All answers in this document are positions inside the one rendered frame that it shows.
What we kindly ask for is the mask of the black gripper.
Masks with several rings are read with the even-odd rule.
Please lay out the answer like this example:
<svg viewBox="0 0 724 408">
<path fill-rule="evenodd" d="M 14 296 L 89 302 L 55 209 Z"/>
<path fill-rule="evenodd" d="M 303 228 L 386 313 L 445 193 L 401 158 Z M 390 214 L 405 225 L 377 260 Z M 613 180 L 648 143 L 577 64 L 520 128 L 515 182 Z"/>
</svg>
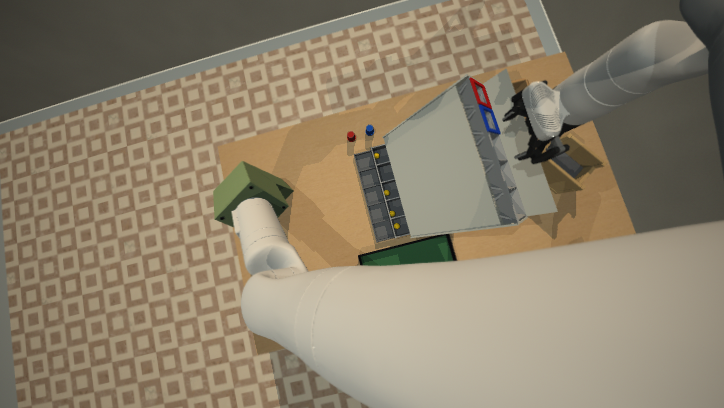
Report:
<svg viewBox="0 0 724 408">
<path fill-rule="evenodd" d="M 570 131 L 581 125 L 569 125 L 569 124 L 566 124 L 563 122 L 561 132 L 558 136 L 556 136 L 550 140 L 547 140 L 547 141 L 538 140 L 533 132 L 526 109 L 524 107 L 524 103 L 523 103 L 523 99 L 522 99 L 522 91 L 520 91 L 519 93 L 517 93 L 516 95 L 514 95 L 511 98 L 511 101 L 514 102 L 514 106 L 507 113 L 505 113 L 504 118 L 503 118 L 503 122 L 504 122 L 504 121 L 513 119 L 517 115 L 526 117 L 525 123 L 528 127 L 529 135 L 531 135 L 531 138 L 528 142 L 528 145 L 529 145 L 528 150 L 521 154 L 514 156 L 514 158 L 518 159 L 518 160 L 524 160 L 524 159 L 531 158 L 531 163 L 537 164 L 537 163 L 548 161 L 548 160 L 568 151 L 570 149 L 570 146 L 568 144 L 563 145 L 560 140 L 560 137 L 563 133 Z M 544 153 L 542 153 L 545 146 L 547 144 L 549 144 L 550 142 L 551 142 L 551 144 L 548 146 L 548 148 L 546 148 L 546 151 Z"/>
</svg>

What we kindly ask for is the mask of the red square frame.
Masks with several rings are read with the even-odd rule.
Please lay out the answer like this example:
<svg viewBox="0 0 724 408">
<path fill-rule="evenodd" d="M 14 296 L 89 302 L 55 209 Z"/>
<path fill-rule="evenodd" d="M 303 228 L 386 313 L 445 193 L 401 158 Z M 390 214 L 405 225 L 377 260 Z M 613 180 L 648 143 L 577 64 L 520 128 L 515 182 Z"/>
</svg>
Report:
<svg viewBox="0 0 724 408">
<path fill-rule="evenodd" d="M 491 104 L 490 104 L 490 101 L 489 101 L 489 98 L 488 98 L 488 95 L 487 95 L 485 86 L 484 86 L 483 84 L 479 83 L 478 81 L 474 80 L 473 78 L 469 78 L 469 79 L 470 79 L 470 82 L 471 82 L 471 85 L 472 85 L 473 91 L 474 91 L 474 93 L 475 93 L 475 96 L 476 96 L 476 99 L 477 99 L 478 104 L 481 104 L 481 105 L 483 105 L 483 106 L 485 106 L 485 107 L 487 107 L 487 108 L 489 108 L 489 109 L 492 109 L 492 106 L 491 106 Z M 476 84 L 477 86 L 479 86 L 479 87 L 482 88 L 483 93 L 484 93 L 485 98 L 486 98 L 486 101 L 487 101 L 487 104 L 484 103 L 484 102 L 482 102 L 482 101 L 480 101 L 480 98 L 479 98 L 479 95 L 478 95 L 478 92 L 477 92 L 477 89 L 476 89 L 475 84 Z"/>
</svg>

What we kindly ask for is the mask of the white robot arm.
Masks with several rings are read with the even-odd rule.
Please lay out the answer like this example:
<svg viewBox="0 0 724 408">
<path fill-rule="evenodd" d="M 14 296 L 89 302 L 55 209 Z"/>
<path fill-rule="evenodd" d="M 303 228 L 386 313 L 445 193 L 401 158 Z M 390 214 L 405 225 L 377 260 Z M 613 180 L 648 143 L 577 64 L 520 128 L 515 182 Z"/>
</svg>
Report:
<svg viewBox="0 0 724 408">
<path fill-rule="evenodd" d="M 724 176 L 724 0 L 679 7 L 686 22 L 642 27 L 554 90 L 528 85 L 536 137 L 708 74 Z M 232 217 L 247 327 L 370 408 L 724 408 L 724 220 L 308 271 L 269 201 Z"/>
</svg>

